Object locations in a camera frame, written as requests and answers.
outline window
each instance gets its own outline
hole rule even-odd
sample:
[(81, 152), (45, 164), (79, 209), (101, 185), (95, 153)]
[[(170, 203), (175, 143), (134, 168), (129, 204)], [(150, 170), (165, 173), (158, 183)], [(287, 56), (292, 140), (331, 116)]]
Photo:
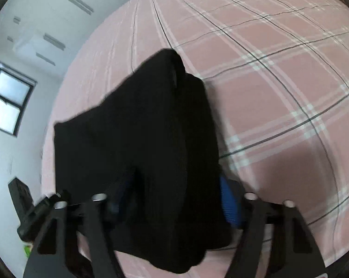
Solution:
[(0, 130), (17, 136), (36, 82), (0, 63)]

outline black mount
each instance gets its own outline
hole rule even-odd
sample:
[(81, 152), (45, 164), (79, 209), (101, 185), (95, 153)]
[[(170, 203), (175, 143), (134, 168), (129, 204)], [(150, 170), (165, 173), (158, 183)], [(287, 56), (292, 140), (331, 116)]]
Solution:
[[(122, 179), (115, 193), (94, 195), (83, 204), (68, 205), (65, 195), (54, 195), (33, 207), (18, 229), (21, 239), (34, 241), (24, 278), (124, 278), (107, 232), (119, 221), (129, 181)], [(237, 182), (228, 183), (240, 197)], [(243, 194), (239, 202), (243, 233), (225, 278), (255, 277), (266, 224), (274, 225), (266, 278), (327, 278), (318, 246), (294, 202), (268, 203), (254, 193)], [(78, 250), (81, 224), (91, 261)]]

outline plaid pattern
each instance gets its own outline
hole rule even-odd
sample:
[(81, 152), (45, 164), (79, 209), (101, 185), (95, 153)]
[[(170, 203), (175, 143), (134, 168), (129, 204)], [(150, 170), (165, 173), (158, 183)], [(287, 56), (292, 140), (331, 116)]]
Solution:
[[(165, 47), (205, 82), (228, 176), (264, 200), (295, 201), (327, 265), (348, 251), (349, 9), (339, 0), (131, 0), (69, 67), (46, 136), (43, 192), (54, 191), (54, 122), (97, 105)], [(223, 277), (233, 250), (208, 253), (190, 275)], [(127, 277), (174, 276), (119, 257)]]

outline ceiling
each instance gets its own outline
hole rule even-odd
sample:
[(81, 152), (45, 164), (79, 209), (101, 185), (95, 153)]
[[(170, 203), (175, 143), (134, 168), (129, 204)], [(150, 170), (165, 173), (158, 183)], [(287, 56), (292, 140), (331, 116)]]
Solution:
[(0, 51), (62, 79), (94, 29), (127, 1), (8, 0), (0, 12)]

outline black cloth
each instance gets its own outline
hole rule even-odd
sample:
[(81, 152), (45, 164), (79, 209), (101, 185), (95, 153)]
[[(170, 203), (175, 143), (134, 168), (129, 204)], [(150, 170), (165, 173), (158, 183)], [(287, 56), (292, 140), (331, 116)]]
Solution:
[(97, 107), (55, 125), (56, 190), (71, 203), (114, 189), (135, 168), (114, 249), (174, 273), (231, 241), (203, 82), (174, 50), (147, 59)]

